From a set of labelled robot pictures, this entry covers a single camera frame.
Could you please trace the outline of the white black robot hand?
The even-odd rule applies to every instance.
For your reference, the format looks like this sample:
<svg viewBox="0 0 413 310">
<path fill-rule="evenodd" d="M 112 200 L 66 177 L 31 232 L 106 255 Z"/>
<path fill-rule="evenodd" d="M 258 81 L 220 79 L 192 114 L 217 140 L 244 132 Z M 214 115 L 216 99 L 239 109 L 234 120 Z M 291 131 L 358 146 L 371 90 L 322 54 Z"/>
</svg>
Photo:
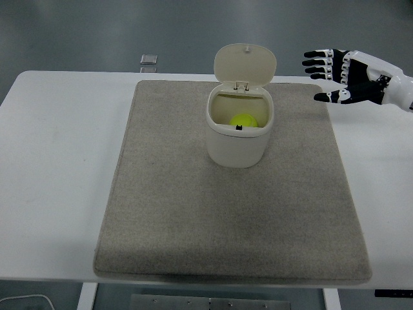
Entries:
<svg viewBox="0 0 413 310">
<path fill-rule="evenodd" d="M 412 78 L 399 67 L 360 51 L 321 49 L 304 53 L 302 65 L 311 79 L 324 79 L 342 89 L 314 95 L 316 101 L 348 105 L 371 101 L 412 112 Z"/>
</svg>

